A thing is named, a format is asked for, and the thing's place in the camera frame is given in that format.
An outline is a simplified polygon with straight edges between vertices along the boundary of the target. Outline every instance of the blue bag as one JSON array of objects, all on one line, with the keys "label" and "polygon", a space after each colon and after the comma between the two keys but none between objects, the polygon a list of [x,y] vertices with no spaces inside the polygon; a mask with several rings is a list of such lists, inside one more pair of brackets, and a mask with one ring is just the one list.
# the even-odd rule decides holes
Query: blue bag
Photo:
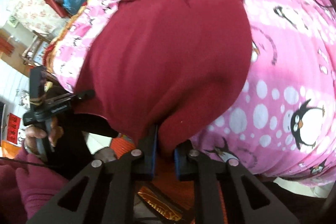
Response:
[{"label": "blue bag", "polygon": [[69,12],[69,14],[76,15],[79,8],[85,1],[87,0],[63,0],[62,5]]}]

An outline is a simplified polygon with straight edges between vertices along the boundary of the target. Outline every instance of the red paper with text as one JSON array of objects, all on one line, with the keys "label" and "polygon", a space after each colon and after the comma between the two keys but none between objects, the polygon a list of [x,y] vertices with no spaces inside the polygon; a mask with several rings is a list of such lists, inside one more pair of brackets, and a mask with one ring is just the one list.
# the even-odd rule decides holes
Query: red paper with text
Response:
[{"label": "red paper with text", "polygon": [[17,144],[17,133],[19,131],[21,118],[14,114],[9,114],[7,126],[7,140],[11,143]]}]

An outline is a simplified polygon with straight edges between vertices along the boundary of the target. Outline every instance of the floor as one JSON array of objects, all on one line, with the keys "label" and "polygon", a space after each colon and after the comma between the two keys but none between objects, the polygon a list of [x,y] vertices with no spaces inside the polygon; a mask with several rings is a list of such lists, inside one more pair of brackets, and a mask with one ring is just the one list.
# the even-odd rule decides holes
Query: floor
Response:
[{"label": "floor", "polygon": [[[112,138],[90,133],[87,139],[87,145],[89,147],[90,152],[94,154],[99,149],[110,146],[111,140]],[[320,197],[320,198],[326,198],[332,188],[332,185],[310,188],[298,182],[287,181],[281,178],[277,178],[275,182],[281,187],[293,193],[306,195],[306,196],[315,196],[315,197]]]}]

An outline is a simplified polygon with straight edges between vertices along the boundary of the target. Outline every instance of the bolt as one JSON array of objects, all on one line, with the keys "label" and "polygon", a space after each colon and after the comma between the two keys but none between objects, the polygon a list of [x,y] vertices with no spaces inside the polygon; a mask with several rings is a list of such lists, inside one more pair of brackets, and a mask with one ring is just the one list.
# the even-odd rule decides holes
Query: bolt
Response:
[{"label": "bolt", "polygon": [[239,160],[237,160],[237,159],[229,159],[229,164],[230,164],[231,166],[236,167],[236,166],[239,165]]},{"label": "bolt", "polygon": [[132,152],[131,152],[131,155],[132,155],[133,157],[139,157],[141,154],[142,154],[142,152],[141,152],[141,150],[139,150],[139,149],[134,149],[134,150],[132,150]]},{"label": "bolt", "polygon": [[189,151],[189,155],[191,157],[197,157],[199,154],[200,154],[200,152],[198,150],[196,150],[196,149],[193,149],[193,150]]},{"label": "bolt", "polygon": [[94,160],[93,162],[91,162],[92,167],[97,168],[99,166],[101,166],[101,160]]}]

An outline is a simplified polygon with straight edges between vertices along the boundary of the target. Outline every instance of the pink blanket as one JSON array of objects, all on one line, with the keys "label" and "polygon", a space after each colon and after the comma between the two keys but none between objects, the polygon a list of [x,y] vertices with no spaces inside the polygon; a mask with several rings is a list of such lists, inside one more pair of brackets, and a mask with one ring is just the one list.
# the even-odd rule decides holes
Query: pink blanket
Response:
[{"label": "pink blanket", "polygon": [[[89,3],[63,40],[54,71],[70,92],[118,1]],[[335,181],[335,11],[314,0],[245,0],[245,9],[253,37],[246,84],[192,138],[194,147],[213,159],[237,158],[255,174],[310,186]]]}]

